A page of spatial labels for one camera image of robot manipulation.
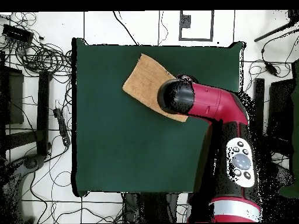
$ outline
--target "cable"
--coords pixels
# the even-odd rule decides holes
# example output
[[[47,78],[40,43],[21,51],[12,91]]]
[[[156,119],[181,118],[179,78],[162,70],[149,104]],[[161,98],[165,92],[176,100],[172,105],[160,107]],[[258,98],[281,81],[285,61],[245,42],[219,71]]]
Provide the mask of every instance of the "cable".
[[[276,38],[273,38],[273,39],[267,41],[267,42],[264,44],[264,46],[263,46],[263,48],[262,48],[262,50],[261,50],[261,53],[262,53],[262,60],[263,60],[263,62],[264,62],[265,65],[266,65],[266,69],[269,71],[269,73],[271,73],[272,75],[274,75],[274,76],[276,76],[276,77],[278,77],[278,78],[285,78],[285,77],[287,77],[287,76],[289,75],[289,73],[291,72],[291,66],[289,65],[289,63],[287,63],[287,60],[288,60],[288,58],[290,57],[291,53],[293,52],[294,47],[298,44],[299,36],[295,39],[295,42],[294,42],[294,44],[293,44],[293,47],[292,47],[292,49],[291,49],[291,51],[290,51],[290,53],[289,53],[289,55],[288,55],[288,57],[287,57],[287,59],[286,59],[286,61],[285,61],[284,63],[280,63],[280,62],[268,62],[268,61],[266,61],[266,60],[264,59],[265,47],[266,47],[266,45],[267,45],[269,42],[271,42],[271,41],[273,41],[273,40],[276,40],[276,39],[285,37],[285,36],[288,35],[288,34],[296,33],[296,32],[299,32],[299,29],[295,29],[295,30],[293,30],[293,31],[289,31],[289,32],[287,32],[287,33],[285,33],[285,34],[282,34],[281,36],[278,36],[278,37],[276,37]],[[284,75],[284,76],[278,76],[278,75],[280,74],[280,71],[277,72],[277,70],[275,69],[275,66],[274,66],[274,65],[284,65],[284,66],[288,69],[288,73],[287,73],[287,75]]]
[[[30,189],[29,189],[29,190],[31,191],[31,193],[32,193],[33,196],[35,196],[38,200],[44,202],[45,205],[46,205],[46,208],[44,209],[44,212],[40,215],[39,219],[37,220],[37,224],[39,224],[41,217],[44,215],[44,213],[46,212],[46,210],[47,210],[47,208],[48,208],[48,204],[47,204],[44,200],[42,200],[41,198],[39,198],[39,197],[32,191],[32,184],[33,184],[33,182],[34,182],[34,180],[35,180],[35,175],[36,175],[36,174],[35,174],[35,172],[34,172],[34,173],[33,173],[33,180],[32,180],[32,182],[31,182],[31,185],[30,185]]]
[[[30,185],[30,189],[29,189],[29,190],[31,191],[32,195],[34,195],[36,198],[38,198],[39,200],[43,201],[43,202],[46,204],[46,208],[45,208],[45,210],[44,210],[43,213],[40,215],[39,220],[37,221],[37,224],[39,224],[39,221],[40,221],[41,217],[45,214],[45,212],[46,212],[46,210],[47,210],[47,208],[48,208],[48,205],[47,205],[47,203],[46,203],[44,200],[42,200],[41,198],[37,197],[37,196],[34,194],[34,192],[32,191],[33,186],[35,186],[35,185],[37,184],[37,183],[36,183],[35,185],[33,185],[34,179],[35,179],[35,172],[34,172],[33,180],[32,180],[32,182],[31,182],[31,185]]]
[[[286,35],[288,35],[288,34],[295,33],[295,32],[298,32],[298,31],[299,31],[299,29],[290,31],[290,32],[288,32],[288,33],[286,33],[286,34],[283,34],[283,35],[279,36],[279,37],[273,38],[273,39],[269,40],[268,42],[266,42],[266,43],[264,44],[264,46],[263,46],[263,48],[262,48],[262,51],[261,51],[261,53],[262,53],[262,59],[258,59],[258,60],[256,60],[256,61],[252,62],[251,65],[250,65],[250,67],[249,67],[249,74],[250,74],[251,79],[250,79],[250,82],[249,82],[249,84],[248,84],[248,86],[247,86],[247,88],[246,88],[246,90],[245,90],[245,93],[248,91],[248,89],[251,88],[251,86],[252,86],[252,81],[254,81],[254,80],[255,80],[261,73],[264,73],[264,72],[268,71],[270,74],[272,74],[272,75],[274,75],[274,76],[276,76],[276,77],[278,77],[278,78],[285,78],[285,77],[287,77],[287,76],[289,75],[289,73],[291,72],[291,66],[290,66],[290,64],[287,62],[287,60],[288,60],[288,58],[290,57],[291,53],[293,52],[294,47],[298,44],[298,42],[299,42],[299,40],[298,40],[298,39],[299,39],[299,36],[295,39],[295,42],[294,42],[294,44],[293,44],[293,46],[292,46],[292,49],[291,49],[291,51],[290,51],[290,53],[289,53],[289,55],[288,55],[288,57],[287,57],[287,59],[286,59],[285,62],[268,62],[268,61],[266,61],[266,60],[264,59],[265,47],[266,47],[266,45],[267,45],[269,42],[271,42],[271,41],[273,41],[273,40],[275,40],[275,39],[282,38],[282,37],[284,37],[284,36],[286,36]],[[253,66],[253,67],[251,67],[252,64],[254,64],[254,63],[256,63],[256,62],[263,62],[263,63],[265,64],[266,70],[265,70],[265,71],[262,71],[262,67],[261,67],[261,66]],[[281,69],[280,69],[280,67],[278,67],[278,65],[284,65],[284,66],[288,69],[288,73],[287,73],[286,75],[284,75],[284,76],[279,76],[279,74],[281,73]],[[260,68],[259,73],[256,73],[256,74],[252,74],[252,73],[251,73],[251,69],[253,69],[254,67],[258,67],[258,68]]]
[[[115,19],[125,28],[125,30],[127,31],[128,35],[130,35],[131,39],[133,40],[133,42],[135,43],[135,45],[139,45],[135,40],[134,38],[132,37],[132,35],[130,34],[130,32],[128,31],[128,29],[126,28],[126,26],[117,18],[116,14],[115,14],[115,11],[112,11],[114,16],[115,16]]]
[[[160,45],[164,40],[166,40],[166,39],[167,39],[167,36],[168,36],[168,29],[164,26],[164,24],[163,24],[163,22],[162,22],[162,20],[163,20],[163,14],[164,14],[164,10],[163,10],[163,12],[162,12],[161,24],[162,24],[163,27],[166,29],[166,31],[167,31],[167,35],[166,35],[166,37],[165,37],[163,40],[161,40],[161,42],[160,42],[158,45]]]
[[[34,137],[35,137],[35,140],[36,140],[36,142],[37,142],[37,135],[36,135],[36,133],[35,133],[35,131],[34,131],[34,129],[33,129],[33,127],[32,127],[32,125],[31,125],[31,123],[30,123],[30,121],[29,121],[29,119],[28,119],[28,116],[27,116],[27,114],[23,111],[23,109],[21,109],[20,107],[18,107],[18,106],[16,106],[15,104],[13,104],[11,101],[10,101],[10,103],[12,104],[12,105],[14,105],[16,108],[18,108],[18,109],[20,109],[22,112],[23,112],[23,114],[25,115],[25,117],[27,118],[27,121],[28,121],[28,124],[30,125],[30,127],[31,127],[31,130],[33,131],[33,133],[34,133]]]
[[[265,71],[262,71],[262,67],[261,66],[258,66],[258,65],[255,65],[255,66],[253,66],[252,67],[252,65],[254,64],[254,63],[256,63],[256,62],[258,62],[258,61],[261,61],[260,59],[258,59],[258,60],[256,60],[256,61],[254,61],[254,62],[252,62],[251,64],[250,64],[250,67],[249,67],[249,75],[250,75],[250,82],[248,83],[248,85],[247,85],[247,87],[246,87],[246,90],[244,91],[245,93],[251,88],[251,86],[252,86],[252,82],[261,74],[261,73],[264,73],[264,72],[266,72],[267,70],[265,70]],[[260,71],[259,71],[259,73],[251,73],[251,69],[253,69],[253,68],[256,68],[256,67],[258,67],[258,68],[260,68]]]

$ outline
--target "floor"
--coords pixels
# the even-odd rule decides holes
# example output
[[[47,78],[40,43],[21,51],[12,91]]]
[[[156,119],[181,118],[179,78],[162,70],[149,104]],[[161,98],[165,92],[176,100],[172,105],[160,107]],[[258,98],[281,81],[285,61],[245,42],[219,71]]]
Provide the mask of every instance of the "floor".
[[[255,43],[253,40],[279,26],[288,22],[286,10],[215,10],[214,11],[214,30],[213,42],[207,41],[179,41],[179,11],[145,11],[145,12],[115,12],[116,16],[129,29],[134,40],[140,45],[160,45],[160,46],[219,46],[228,47],[233,41],[246,42],[244,52],[244,87],[246,88],[250,82],[249,67],[252,62],[261,59],[261,49],[264,44],[276,36],[271,36],[264,40]],[[193,27],[192,32],[186,35],[194,35],[199,38],[208,36],[207,26],[210,20],[205,21],[209,15],[205,11],[188,11],[185,15],[195,16],[193,20],[198,18],[201,23],[207,23],[205,27]],[[13,13],[12,20],[17,20],[20,13]],[[31,26],[31,29],[39,33],[43,37],[43,43],[51,43],[59,46],[64,53],[71,49],[71,39],[73,37],[82,37],[88,44],[120,44],[133,45],[134,42],[124,29],[124,27],[115,19],[113,12],[38,12],[36,13],[36,22]],[[9,24],[8,20],[0,19],[0,29],[3,24]],[[266,46],[265,60],[284,62],[290,53],[290,50],[297,38],[296,34],[289,35],[285,38],[275,40]],[[298,49],[295,48],[288,62],[293,62],[299,57]],[[16,68],[17,63],[15,56],[11,56],[11,67]],[[287,70],[284,66],[281,67],[281,75],[285,75]],[[251,73],[258,73],[260,68],[253,68]],[[268,100],[269,86],[272,82],[280,81],[280,78],[271,76],[265,72],[262,76],[265,79],[266,93],[265,101]],[[292,78],[291,73],[285,79]],[[67,77],[60,76],[60,81],[67,80]],[[37,100],[37,78],[25,78],[24,82],[24,97],[32,96]],[[50,108],[55,108],[58,104],[64,101],[65,84],[58,83],[53,80],[50,85]],[[248,90],[248,94],[252,96],[252,88]],[[33,128],[36,127],[37,107],[28,105],[33,104],[32,98],[28,97],[23,100],[23,109],[27,114]],[[265,103],[265,113],[267,113],[267,103]],[[71,107],[69,112],[65,112],[65,120],[69,121],[71,128]],[[59,135],[58,123],[53,116],[49,116],[50,126],[49,140],[52,141]],[[27,121],[22,125],[11,126],[11,128],[30,128]],[[22,130],[12,129],[11,133]],[[15,160],[24,155],[26,151],[34,148],[35,144],[26,145],[20,148],[7,151],[6,158]],[[53,142],[52,157],[60,154],[64,150],[61,138],[57,137]],[[63,154],[60,159],[56,158],[51,161],[51,164],[46,163],[40,170],[36,172],[33,191],[36,195],[45,201],[48,201],[48,207],[45,214],[41,217],[40,222],[53,223],[51,215],[52,209],[55,208],[55,218],[58,223],[96,223],[101,218],[94,216],[91,212],[107,217],[115,217],[121,210],[122,198],[119,193],[103,193],[91,192],[82,199],[73,195],[70,183],[70,174],[61,173],[71,171],[71,149]],[[56,178],[56,184],[53,185],[49,174],[45,175],[50,167],[52,178]],[[284,162],[283,166],[287,167],[288,163]],[[43,213],[45,204],[35,198],[29,191],[30,183],[33,180],[33,175],[30,174],[23,186],[23,210],[27,216],[35,216],[36,221]],[[178,201],[178,222],[184,222],[186,213],[185,206],[187,194],[181,193]],[[90,211],[80,211],[81,207],[88,208]],[[78,211],[72,214],[61,215],[66,212]]]

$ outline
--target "green cloth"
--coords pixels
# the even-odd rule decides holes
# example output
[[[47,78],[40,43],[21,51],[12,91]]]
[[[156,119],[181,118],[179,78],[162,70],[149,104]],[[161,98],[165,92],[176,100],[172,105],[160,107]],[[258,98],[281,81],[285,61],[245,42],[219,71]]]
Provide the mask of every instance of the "green cloth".
[[[296,78],[296,87],[292,93],[292,101],[294,104],[294,128],[292,135],[293,154],[293,173],[295,183],[288,187],[282,187],[279,190],[280,195],[288,198],[299,198],[299,59],[292,66],[293,76]]]
[[[231,48],[85,45],[77,39],[78,191],[191,192],[207,123],[156,113],[122,90],[141,53],[172,75],[239,90]]]

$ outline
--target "tan sponge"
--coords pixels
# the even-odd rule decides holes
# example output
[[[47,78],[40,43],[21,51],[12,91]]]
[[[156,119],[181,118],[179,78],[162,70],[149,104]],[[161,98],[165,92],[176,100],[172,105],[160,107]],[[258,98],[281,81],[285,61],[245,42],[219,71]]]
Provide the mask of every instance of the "tan sponge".
[[[158,105],[158,90],[164,82],[170,79],[175,79],[175,77],[154,59],[141,54],[134,70],[124,83],[123,90],[157,113],[173,120],[185,122],[187,116],[168,114],[162,111]]]

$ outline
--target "button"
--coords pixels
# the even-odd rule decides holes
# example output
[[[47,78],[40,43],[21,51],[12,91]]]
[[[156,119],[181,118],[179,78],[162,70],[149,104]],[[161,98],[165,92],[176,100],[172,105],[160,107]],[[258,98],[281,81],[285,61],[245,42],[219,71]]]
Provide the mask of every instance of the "button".
[[[235,169],[234,174],[239,177],[242,173],[239,169]]]
[[[246,155],[237,153],[232,157],[232,164],[242,170],[248,170],[251,166],[251,161]]]
[[[240,150],[239,150],[238,147],[233,147],[232,151],[234,151],[234,152],[239,152]]]
[[[247,149],[243,149],[242,150],[244,154],[248,155],[248,150]]]
[[[244,177],[248,180],[250,180],[250,178],[251,178],[250,174],[247,171],[244,172]]]
[[[244,146],[244,144],[242,142],[240,142],[240,141],[237,142],[237,144],[238,144],[239,147],[243,147]]]

